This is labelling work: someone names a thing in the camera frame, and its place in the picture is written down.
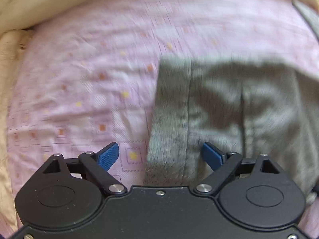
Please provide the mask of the grey pants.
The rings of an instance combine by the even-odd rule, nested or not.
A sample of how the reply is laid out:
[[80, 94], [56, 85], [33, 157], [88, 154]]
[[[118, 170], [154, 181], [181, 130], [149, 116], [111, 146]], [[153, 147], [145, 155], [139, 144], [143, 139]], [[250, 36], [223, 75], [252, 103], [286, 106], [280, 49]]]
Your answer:
[[160, 60], [144, 184], [195, 184], [200, 149], [274, 159], [308, 194], [318, 182], [318, 75], [279, 59]]

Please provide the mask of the pink patterned bed sheet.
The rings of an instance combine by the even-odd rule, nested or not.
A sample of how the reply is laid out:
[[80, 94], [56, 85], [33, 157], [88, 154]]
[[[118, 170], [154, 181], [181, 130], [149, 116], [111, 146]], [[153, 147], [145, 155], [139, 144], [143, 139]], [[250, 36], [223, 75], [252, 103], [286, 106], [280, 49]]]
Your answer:
[[318, 75], [318, 41], [292, 0], [95, 0], [39, 25], [8, 110], [14, 194], [53, 154], [111, 142], [110, 174], [144, 175], [162, 58], [279, 59]]

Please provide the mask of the peach pillow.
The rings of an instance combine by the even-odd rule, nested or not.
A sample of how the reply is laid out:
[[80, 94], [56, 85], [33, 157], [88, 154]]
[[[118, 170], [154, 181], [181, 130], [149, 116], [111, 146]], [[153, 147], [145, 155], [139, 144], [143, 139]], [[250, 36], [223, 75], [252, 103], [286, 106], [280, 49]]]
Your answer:
[[11, 177], [8, 165], [7, 116], [12, 88], [20, 60], [33, 31], [13, 30], [1, 35], [1, 235], [7, 237], [17, 230]]

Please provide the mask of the folded grey garment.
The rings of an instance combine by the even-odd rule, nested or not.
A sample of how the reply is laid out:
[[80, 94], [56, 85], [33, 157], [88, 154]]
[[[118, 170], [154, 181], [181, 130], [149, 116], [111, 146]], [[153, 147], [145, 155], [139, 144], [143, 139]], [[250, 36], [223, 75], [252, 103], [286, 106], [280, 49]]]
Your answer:
[[292, 1], [293, 6], [299, 12], [299, 14], [303, 17], [303, 19], [307, 22], [310, 26], [316, 37], [318, 38], [319, 34], [319, 24], [318, 24], [318, 13], [309, 7], [308, 5], [299, 2], [297, 0]]

